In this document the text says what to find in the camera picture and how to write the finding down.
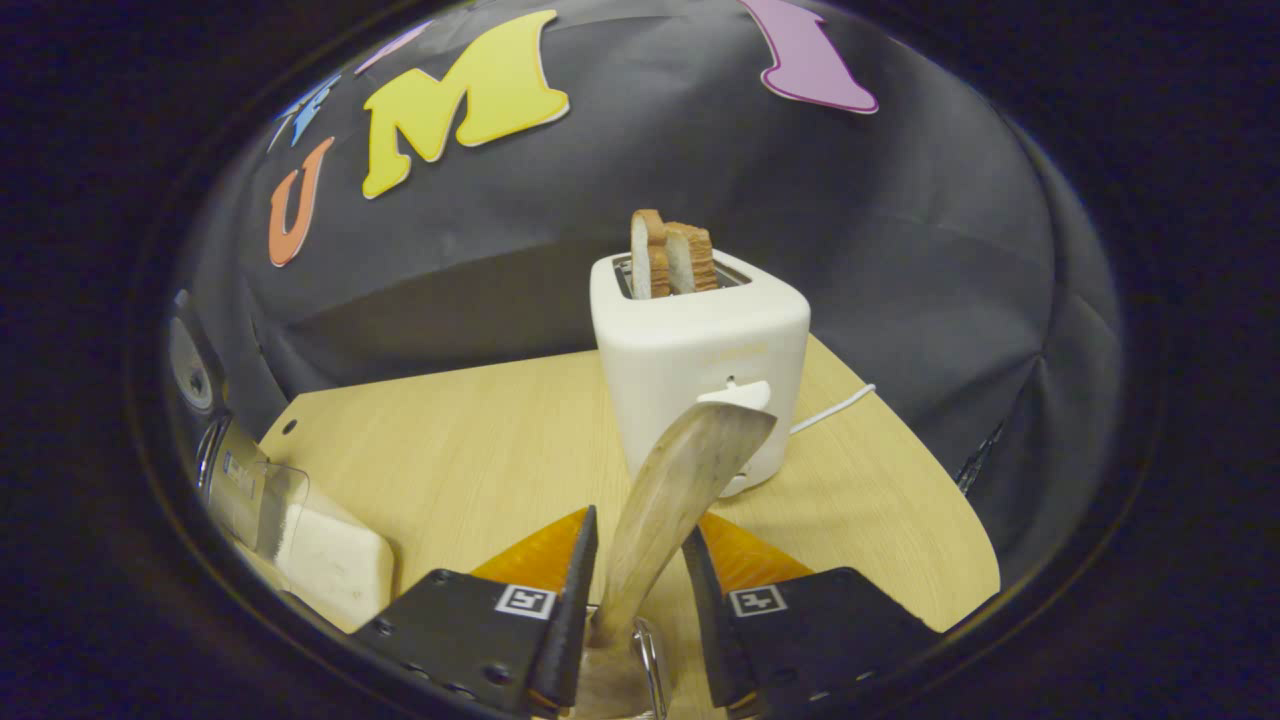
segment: orange finger pad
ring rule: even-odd
[[[813,570],[796,559],[719,515],[703,515],[698,527],[707,541],[722,593],[813,574]]]
[[[556,520],[493,556],[471,574],[476,578],[559,593],[564,589],[573,544],[586,507]]]

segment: orange letter u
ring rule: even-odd
[[[320,161],[324,154],[333,145],[333,138],[325,140],[316,146],[302,161],[302,193],[298,197],[298,217],[293,220],[293,227],[284,229],[284,211],[289,204],[289,188],[298,172],[293,170],[280,184],[275,186],[271,193],[271,227],[268,229],[266,250],[271,256],[271,264],[283,268],[293,260],[302,250],[302,242],[311,229],[311,213],[315,210],[316,181],[320,179]]]

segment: wooden spatula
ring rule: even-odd
[[[777,418],[722,402],[699,402],[658,438],[613,533],[604,597],[591,615],[572,717],[639,717],[652,707],[634,643],[636,611],[698,519],[764,445]]]

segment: toaster slot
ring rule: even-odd
[[[742,284],[749,284],[751,278],[744,275],[742,273],[722,265],[719,260],[716,260],[716,282],[719,283],[719,288],[737,287]],[[631,258],[616,258],[613,260],[613,275],[618,281],[618,291],[622,297],[632,300],[631,297]]]

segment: white cable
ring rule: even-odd
[[[858,402],[859,400],[861,400],[864,395],[867,395],[868,392],[872,392],[873,389],[876,389],[874,384],[864,386],[863,389],[855,392],[852,395],[852,397],[850,397],[849,400],[846,400],[846,401],[844,401],[844,402],[841,402],[838,405],[832,405],[831,407],[823,410],[822,413],[818,413],[813,418],[809,418],[808,420],[804,420],[804,421],[796,423],[795,425],[791,425],[791,434],[796,434],[800,430],[808,428],[809,425],[812,425],[812,424],[814,424],[814,423],[817,423],[819,420],[826,420],[827,418],[835,415],[836,413],[840,413],[845,407],[849,407],[850,405],[852,405],[852,404]]]

